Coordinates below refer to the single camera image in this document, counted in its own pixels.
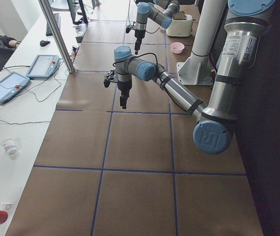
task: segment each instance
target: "blue tablet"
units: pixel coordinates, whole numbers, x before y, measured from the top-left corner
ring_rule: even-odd
[[[50,78],[59,66],[57,55],[37,55],[26,76],[33,80]]]
[[[5,103],[25,88],[30,79],[17,72],[12,72],[0,81],[0,103]]]

